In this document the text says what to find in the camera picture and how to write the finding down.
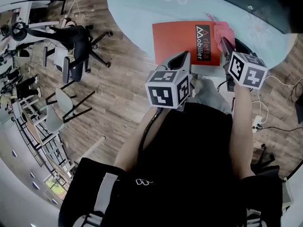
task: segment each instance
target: power strip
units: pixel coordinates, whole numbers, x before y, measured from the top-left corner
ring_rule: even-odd
[[[257,132],[257,126],[262,122],[262,116],[261,115],[256,115],[254,122],[252,123],[252,132],[256,133]]]

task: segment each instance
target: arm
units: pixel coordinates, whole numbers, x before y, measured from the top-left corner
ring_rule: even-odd
[[[247,87],[235,85],[235,109],[230,140],[230,157],[235,176],[243,179],[255,175],[251,168],[253,154],[252,102]]]
[[[114,166],[117,166],[128,172],[137,164],[138,148],[140,145],[141,138],[143,136],[143,132],[144,132],[146,126],[148,125],[148,123],[150,122],[150,120],[152,119],[152,117],[155,115],[156,111],[157,111],[157,108],[152,107],[146,113],[146,115],[143,117],[140,124],[138,125],[137,129],[131,134],[129,139],[124,143],[124,145],[119,150]],[[162,122],[164,121],[164,119],[165,119],[166,115],[169,113],[169,111],[170,111],[170,109],[166,109],[166,108],[163,109],[162,113],[152,124],[152,126],[146,136],[143,150],[153,140],[153,138],[157,134]]]

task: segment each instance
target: window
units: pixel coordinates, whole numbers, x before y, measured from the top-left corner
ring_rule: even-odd
[[[45,181],[45,184],[61,199],[65,198],[68,188],[66,182],[61,178],[55,179],[52,175]]]

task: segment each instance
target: person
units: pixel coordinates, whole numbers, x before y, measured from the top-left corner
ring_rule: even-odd
[[[249,88],[235,85],[231,109],[211,80],[184,111],[163,109],[138,157],[151,108],[121,147],[114,166],[129,180],[111,202],[102,226],[278,227],[280,178],[255,175]]]
[[[13,73],[8,74],[8,80],[12,80],[18,76],[18,71],[14,71]],[[38,83],[38,75],[31,77],[21,83],[17,83],[16,85],[12,85],[12,89],[4,92],[0,97],[1,104],[11,104],[11,99],[23,99],[31,95],[38,95],[41,97],[40,88],[30,89],[29,87],[33,83]]]

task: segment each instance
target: gray strap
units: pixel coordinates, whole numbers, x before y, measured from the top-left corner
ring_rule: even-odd
[[[101,211],[102,213],[105,213],[105,211],[109,205],[110,195],[111,195],[113,186],[114,186],[117,178],[118,178],[117,175],[114,175],[111,173],[105,174],[103,181],[99,188],[94,211]]]

